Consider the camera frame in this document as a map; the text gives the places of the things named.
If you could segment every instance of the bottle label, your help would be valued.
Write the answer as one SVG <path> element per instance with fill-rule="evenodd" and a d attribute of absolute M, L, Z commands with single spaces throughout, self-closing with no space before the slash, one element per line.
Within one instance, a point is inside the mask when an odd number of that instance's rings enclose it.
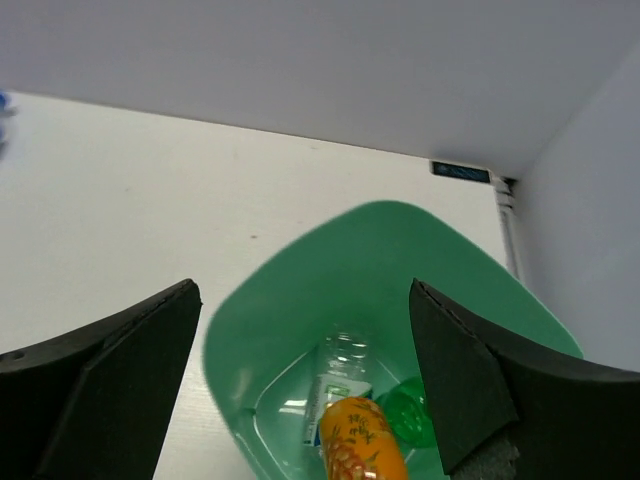
<path fill-rule="evenodd" d="M 338 400 L 347 397 L 364 397 L 371 399 L 373 390 L 371 384 L 337 377 L 330 373 L 318 375 L 311 388 L 309 396 L 309 415 L 307 431 L 304 433 L 303 444 L 319 447 L 320 431 L 318 424 L 324 412 Z"/>

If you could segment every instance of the green plastic object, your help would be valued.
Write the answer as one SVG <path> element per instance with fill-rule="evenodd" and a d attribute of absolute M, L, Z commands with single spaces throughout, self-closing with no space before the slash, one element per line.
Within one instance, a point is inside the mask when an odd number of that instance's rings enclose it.
<path fill-rule="evenodd" d="M 412 205 L 363 205 L 280 251 L 211 321 L 206 379 L 258 479 L 326 480 L 301 443 L 309 352 L 334 333 L 336 319 L 366 326 L 374 395 L 420 375 L 408 311 L 414 277 L 488 320 L 581 356 L 549 311 L 465 237 Z M 408 452 L 407 466 L 412 479 L 446 478 L 436 448 Z"/>
<path fill-rule="evenodd" d="M 401 447 L 436 446 L 422 378 L 413 377 L 376 399 Z"/>

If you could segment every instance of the orange bottle with printed pattern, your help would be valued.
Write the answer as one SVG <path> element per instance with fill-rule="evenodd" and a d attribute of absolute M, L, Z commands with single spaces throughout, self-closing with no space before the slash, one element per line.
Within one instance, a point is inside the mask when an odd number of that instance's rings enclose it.
<path fill-rule="evenodd" d="M 349 397 L 327 409 L 320 438 L 328 480 L 408 480 L 402 453 L 382 410 Z"/>

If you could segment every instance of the wall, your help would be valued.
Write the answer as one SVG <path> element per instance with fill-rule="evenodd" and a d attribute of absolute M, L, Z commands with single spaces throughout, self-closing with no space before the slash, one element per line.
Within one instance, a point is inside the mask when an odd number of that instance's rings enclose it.
<path fill-rule="evenodd" d="M 640 44 L 516 190 L 527 282 L 586 356 L 640 370 Z"/>
<path fill-rule="evenodd" d="M 510 176 L 640 37 L 632 0 L 4 3 L 3 87 Z"/>

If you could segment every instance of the white table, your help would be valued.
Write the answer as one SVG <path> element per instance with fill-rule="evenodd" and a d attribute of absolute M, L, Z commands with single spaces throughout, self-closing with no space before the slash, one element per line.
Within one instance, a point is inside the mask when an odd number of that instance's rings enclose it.
<path fill-rule="evenodd" d="M 204 307 L 158 480 L 254 478 L 207 390 L 211 314 L 296 237 L 379 199 L 413 203 L 503 265 L 489 185 L 422 158 L 16 95 L 0 161 L 0 352 L 51 338 L 186 278 Z"/>

